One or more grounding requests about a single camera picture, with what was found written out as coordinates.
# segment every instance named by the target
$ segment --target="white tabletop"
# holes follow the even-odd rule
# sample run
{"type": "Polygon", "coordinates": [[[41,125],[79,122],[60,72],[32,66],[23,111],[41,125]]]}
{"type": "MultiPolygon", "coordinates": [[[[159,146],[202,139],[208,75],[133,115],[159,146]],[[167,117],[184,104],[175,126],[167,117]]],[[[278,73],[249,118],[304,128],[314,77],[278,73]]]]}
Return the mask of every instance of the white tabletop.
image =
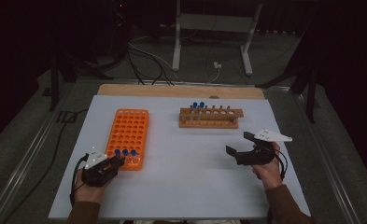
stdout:
{"type": "MultiPolygon", "coordinates": [[[[261,181],[248,166],[236,165],[225,152],[252,150],[243,132],[262,128],[279,132],[267,100],[201,99],[176,97],[94,96],[87,118],[49,212],[49,218],[67,218],[72,174],[78,159],[95,147],[104,151],[119,108],[149,112],[146,156],[141,171],[120,171],[106,190],[99,218],[113,219],[243,219],[266,217],[268,203],[261,181]],[[182,129],[180,107],[205,102],[216,107],[242,108],[239,129],[182,129]]],[[[288,157],[284,182],[301,210],[309,215],[288,157]]]]}

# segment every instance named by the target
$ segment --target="blue test tube cap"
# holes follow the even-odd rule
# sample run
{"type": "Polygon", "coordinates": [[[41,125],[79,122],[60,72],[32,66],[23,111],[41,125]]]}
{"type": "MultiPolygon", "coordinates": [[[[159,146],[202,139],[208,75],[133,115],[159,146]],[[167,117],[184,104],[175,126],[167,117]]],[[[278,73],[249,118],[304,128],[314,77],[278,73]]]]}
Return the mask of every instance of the blue test tube cap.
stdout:
{"type": "Polygon", "coordinates": [[[122,151],[122,154],[124,154],[124,156],[128,156],[128,149],[125,148],[123,151],[122,151]]]}
{"type": "Polygon", "coordinates": [[[116,154],[116,156],[120,156],[121,152],[120,150],[117,148],[116,150],[114,150],[114,154],[116,154]]]}

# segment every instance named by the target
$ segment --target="black cable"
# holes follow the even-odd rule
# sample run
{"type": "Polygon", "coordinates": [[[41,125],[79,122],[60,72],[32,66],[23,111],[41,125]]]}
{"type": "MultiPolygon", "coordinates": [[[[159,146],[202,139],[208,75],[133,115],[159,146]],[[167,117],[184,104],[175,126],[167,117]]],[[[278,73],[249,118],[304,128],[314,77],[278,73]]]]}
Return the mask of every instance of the black cable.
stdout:
{"type": "Polygon", "coordinates": [[[133,61],[132,61],[132,58],[131,58],[131,55],[130,55],[130,51],[127,52],[126,56],[125,56],[125,59],[127,61],[128,64],[131,65],[131,67],[133,68],[134,70],[134,74],[138,80],[138,82],[142,83],[142,85],[145,85],[145,83],[143,82],[142,78],[139,76],[139,71],[137,70],[137,67],[136,65],[134,65],[133,61]]]}
{"type": "Polygon", "coordinates": [[[35,191],[35,189],[40,185],[40,183],[44,180],[44,178],[46,177],[46,175],[49,173],[49,170],[51,169],[51,167],[54,164],[55,159],[57,157],[57,152],[58,152],[58,149],[59,149],[59,144],[61,142],[62,134],[64,133],[64,129],[66,128],[66,125],[68,124],[68,121],[72,121],[75,118],[76,115],[78,115],[78,114],[80,114],[80,113],[82,113],[84,111],[87,111],[87,110],[88,109],[80,110],[78,112],[70,112],[70,113],[73,113],[73,116],[70,117],[66,121],[66,123],[64,124],[64,126],[60,130],[60,133],[59,133],[58,139],[57,139],[57,144],[56,144],[56,146],[54,148],[54,153],[53,153],[53,156],[52,156],[51,163],[49,164],[49,167],[46,169],[46,172],[40,177],[40,179],[37,181],[37,183],[32,187],[32,189],[29,191],[29,193],[6,216],[6,218],[2,222],[3,224],[6,224],[9,221],[9,219],[12,217],[12,215],[14,215],[14,213],[17,212],[17,210],[21,207],[21,205],[32,195],[32,193],[35,191]]]}
{"type": "Polygon", "coordinates": [[[152,85],[154,85],[154,83],[159,79],[161,78],[162,75],[164,75],[165,77],[165,81],[168,85],[172,85],[174,86],[174,84],[172,83],[172,81],[168,78],[168,76],[166,75],[166,72],[165,72],[165,69],[163,69],[161,63],[151,54],[143,51],[143,50],[140,50],[140,49],[135,49],[135,48],[130,48],[128,47],[129,50],[134,50],[134,51],[138,51],[140,53],[142,53],[143,55],[140,55],[140,54],[136,54],[138,56],[142,56],[142,57],[146,57],[148,59],[151,59],[153,62],[155,62],[159,67],[160,67],[160,70],[161,70],[161,73],[160,75],[153,81],[152,85]]]}
{"type": "MultiPolygon", "coordinates": [[[[130,53],[130,54],[133,54],[133,55],[136,55],[136,56],[140,56],[140,57],[144,57],[144,58],[147,58],[147,59],[150,59],[150,60],[152,60],[153,62],[155,62],[158,66],[159,66],[159,68],[160,68],[160,74],[156,77],[156,78],[154,78],[153,79],[153,82],[151,83],[151,85],[154,85],[155,83],[156,83],[156,81],[157,80],[159,80],[161,77],[162,77],[162,75],[164,75],[164,77],[165,77],[165,82],[168,84],[168,85],[174,85],[173,83],[172,83],[172,81],[168,78],[168,76],[166,75],[166,72],[165,72],[165,70],[163,69],[163,67],[162,67],[162,65],[161,65],[161,63],[153,56],[153,55],[151,55],[151,54],[149,54],[149,53],[147,53],[147,52],[145,52],[145,51],[143,51],[143,50],[140,50],[140,49],[135,49],[135,48],[130,48],[130,47],[128,47],[128,52],[130,53]]],[[[144,74],[142,74],[141,72],[139,72],[139,70],[137,69],[137,67],[133,64],[133,61],[132,61],[132,59],[129,61],[129,63],[131,64],[131,66],[134,66],[134,71],[138,74],[138,75],[141,75],[141,76],[143,76],[143,77],[147,77],[147,78],[152,78],[152,77],[148,77],[148,76],[145,76],[144,74]]]]}
{"type": "MultiPolygon", "coordinates": [[[[285,178],[285,174],[288,170],[288,159],[286,158],[286,156],[280,150],[276,150],[276,149],[274,149],[274,156],[276,157],[276,159],[281,164],[280,176],[281,176],[281,180],[283,180],[285,178]],[[276,152],[279,152],[279,154],[281,154],[285,158],[286,167],[284,165],[284,162],[280,159],[279,155],[277,155],[276,152]]],[[[268,212],[267,212],[267,224],[272,224],[273,219],[274,219],[273,211],[271,211],[271,206],[270,206],[268,208],[268,212]]]]}
{"type": "Polygon", "coordinates": [[[85,156],[81,157],[79,160],[78,160],[78,163],[76,164],[76,167],[75,167],[75,171],[73,173],[73,178],[72,178],[72,185],[71,185],[71,188],[70,188],[70,195],[69,195],[69,199],[70,199],[70,203],[73,204],[75,203],[75,191],[78,190],[79,188],[81,188],[84,183],[79,186],[78,188],[75,189],[75,183],[76,183],[76,174],[78,172],[78,167],[80,166],[80,164],[83,162],[83,161],[86,161],[89,157],[89,154],[86,153],[85,156]]]}

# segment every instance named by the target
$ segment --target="test tube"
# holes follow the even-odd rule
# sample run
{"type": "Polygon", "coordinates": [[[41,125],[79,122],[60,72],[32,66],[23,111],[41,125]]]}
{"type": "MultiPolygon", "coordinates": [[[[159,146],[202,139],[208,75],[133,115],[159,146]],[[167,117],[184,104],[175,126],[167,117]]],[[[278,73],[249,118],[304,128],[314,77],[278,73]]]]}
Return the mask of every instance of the test tube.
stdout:
{"type": "Polygon", "coordinates": [[[137,156],[137,153],[136,153],[135,149],[131,150],[131,155],[133,157],[133,163],[138,163],[139,162],[139,157],[137,156]]]}
{"type": "Polygon", "coordinates": [[[198,104],[197,104],[197,102],[194,102],[193,104],[192,104],[192,110],[190,110],[190,121],[192,121],[192,115],[195,113],[195,110],[194,109],[196,109],[197,108],[197,106],[198,106],[198,104]]]}
{"type": "Polygon", "coordinates": [[[118,148],[114,150],[114,154],[117,156],[117,158],[121,158],[121,151],[118,148]]]}
{"type": "Polygon", "coordinates": [[[122,155],[124,155],[124,157],[125,157],[125,162],[130,162],[131,161],[131,156],[130,156],[130,153],[128,152],[127,148],[125,148],[122,151],[122,155]]]}

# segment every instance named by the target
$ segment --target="wire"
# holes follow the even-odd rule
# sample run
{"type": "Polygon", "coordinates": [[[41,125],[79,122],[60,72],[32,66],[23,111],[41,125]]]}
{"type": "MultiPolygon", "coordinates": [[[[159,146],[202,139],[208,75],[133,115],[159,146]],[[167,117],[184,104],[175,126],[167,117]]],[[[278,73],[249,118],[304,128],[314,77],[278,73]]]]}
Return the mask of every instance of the wire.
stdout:
{"type": "Polygon", "coordinates": [[[283,154],[280,150],[276,150],[276,149],[270,149],[268,147],[264,147],[264,146],[261,146],[261,145],[256,145],[257,147],[261,148],[261,149],[264,149],[264,150],[267,150],[267,151],[270,151],[270,152],[273,152],[274,153],[274,157],[279,161],[279,164],[281,165],[281,171],[280,171],[280,175],[281,175],[281,178],[282,180],[284,179],[285,177],[285,173],[287,172],[288,170],[288,159],[286,158],[285,154],[283,154]],[[281,154],[284,159],[285,159],[285,163],[280,159],[279,155],[276,154],[276,152],[278,154],[281,154]]]}
{"type": "MultiPolygon", "coordinates": [[[[137,55],[137,56],[146,57],[146,56],[140,55],[140,54],[138,54],[138,53],[134,53],[134,52],[129,52],[129,53],[130,53],[130,54],[133,54],[133,55],[137,55]]],[[[141,73],[141,72],[139,71],[139,69],[137,68],[137,66],[136,66],[136,65],[134,65],[134,67],[135,67],[135,72],[136,72],[138,75],[140,75],[140,76],[142,76],[142,77],[146,77],[146,78],[152,79],[152,77],[146,76],[145,74],[141,73]]]]}
{"type": "MultiPolygon", "coordinates": [[[[286,156],[280,151],[280,150],[276,150],[274,149],[274,156],[276,157],[276,159],[279,161],[279,164],[281,165],[281,172],[280,172],[280,176],[281,176],[281,180],[283,180],[285,178],[285,174],[288,170],[288,159],[286,158],[286,156]],[[276,153],[281,154],[284,158],[285,158],[285,163],[286,163],[286,167],[284,167],[284,163],[283,161],[280,159],[279,155],[276,153]]],[[[272,224],[273,223],[273,211],[271,210],[271,206],[268,208],[268,212],[267,212],[267,224],[272,224]]]]}
{"type": "Polygon", "coordinates": [[[204,85],[206,85],[206,84],[211,84],[211,83],[212,83],[212,82],[214,82],[216,79],[218,79],[219,75],[220,75],[220,68],[218,68],[218,74],[216,75],[216,77],[215,77],[215,78],[213,78],[211,81],[204,83],[204,85]]]}
{"type": "Polygon", "coordinates": [[[40,185],[40,183],[44,180],[44,178],[46,177],[46,175],[49,173],[49,170],[51,169],[52,165],[54,164],[55,162],[55,159],[57,157],[57,152],[58,152],[58,149],[59,149],[59,145],[61,143],[61,138],[62,138],[62,135],[64,133],[64,129],[66,128],[66,125],[68,124],[68,121],[72,121],[74,120],[75,116],[82,113],[82,112],[85,112],[87,111],[88,109],[84,109],[84,110],[80,110],[78,112],[70,112],[70,111],[67,111],[67,112],[70,112],[73,114],[72,117],[70,117],[65,123],[64,123],[64,126],[62,127],[62,129],[60,130],[60,133],[58,135],[58,139],[57,139],[57,144],[55,145],[55,148],[54,148],[54,153],[53,153],[53,156],[52,156],[52,160],[51,160],[51,163],[49,164],[49,167],[46,169],[46,172],[40,177],[40,179],[37,181],[37,183],[32,187],[32,189],[29,191],[29,193],[12,209],[12,211],[6,216],[5,220],[2,222],[3,224],[7,223],[9,221],[9,219],[12,217],[12,215],[14,215],[15,212],[17,212],[17,210],[22,206],[22,204],[32,195],[32,193],[35,191],[35,189],[40,185]]]}
{"type": "Polygon", "coordinates": [[[74,189],[73,190],[73,192],[75,192],[76,190],[78,190],[78,189],[81,189],[81,187],[83,187],[84,185],[85,185],[86,183],[84,182],[84,183],[82,183],[80,186],[78,186],[76,189],[74,189]]]}
{"type": "Polygon", "coordinates": [[[148,58],[148,59],[151,59],[153,62],[155,62],[158,66],[159,66],[159,68],[160,68],[160,70],[161,70],[161,72],[160,72],[160,74],[153,80],[153,82],[151,83],[151,85],[154,85],[155,84],[155,82],[158,80],[158,79],[160,79],[161,77],[162,77],[162,75],[164,75],[164,77],[165,77],[165,81],[166,81],[166,83],[168,84],[168,85],[174,85],[173,83],[172,83],[172,81],[171,80],[169,80],[169,78],[168,78],[168,76],[166,75],[166,72],[165,72],[165,70],[163,69],[163,67],[162,67],[162,65],[160,64],[160,62],[153,56],[153,55],[150,55],[149,53],[147,53],[147,52],[145,52],[145,51],[143,51],[143,50],[140,50],[140,49],[135,49],[135,48],[132,48],[132,47],[128,47],[128,50],[130,51],[130,53],[132,53],[132,54],[135,54],[135,55],[138,55],[138,56],[141,56],[141,57],[145,57],[145,58],[148,58]]]}
{"type": "Polygon", "coordinates": [[[72,185],[71,185],[71,188],[70,188],[70,195],[69,195],[69,199],[70,199],[70,203],[73,204],[75,203],[75,191],[78,190],[79,188],[81,188],[84,183],[79,186],[78,188],[75,189],[75,183],[76,183],[76,174],[77,174],[77,171],[78,171],[78,167],[80,166],[80,164],[83,162],[83,161],[86,161],[89,157],[89,154],[86,153],[85,156],[83,156],[82,158],[80,158],[80,160],[78,160],[78,163],[76,164],[76,167],[75,167],[75,172],[73,173],[73,178],[72,178],[72,185]]]}
{"type": "Polygon", "coordinates": [[[126,59],[127,63],[130,64],[131,67],[133,68],[134,74],[135,74],[135,76],[136,76],[136,78],[138,80],[138,84],[140,82],[140,83],[142,83],[142,85],[145,85],[145,83],[143,82],[142,78],[139,76],[140,72],[138,71],[136,65],[134,65],[133,60],[131,58],[131,55],[130,55],[130,52],[129,51],[126,54],[125,59],[126,59]]]}
{"type": "Polygon", "coordinates": [[[175,76],[175,78],[178,80],[178,81],[180,81],[181,83],[183,83],[183,84],[186,84],[184,81],[182,81],[177,75],[176,75],[176,73],[174,72],[174,70],[172,69],[172,65],[171,64],[169,64],[165,59],[163,59],[163,58],[161,58],[161,57],[159,57],[159,56],[157,56],[157,55],[155,55],[155,54],[152,54],[152,53],[149,53],[149,52],[147,52],[147,51],[144,51],[144,50],[142,50],[142,49],[139,49],[139,48],[137,48],[137,47],[135,47],[134,45],[132,45],[130,42],[128,42],[128,45],[129,46],[131,46],[133,49],[137,49],[137,50],[139,50],[139,51],[141,51],[141,52],[144,52],[144,53],[146,53],[146,54],[148,54],[148,55],[150,55],[150,56],[153,56],[154,58],[158,58],[158,59],[160,59],[162,62],[164,62],[166,65],[168,65],[168,67],[171,69],[171,71],[172,71],[172,74],[174,74],[174,76],[175,76]]]}

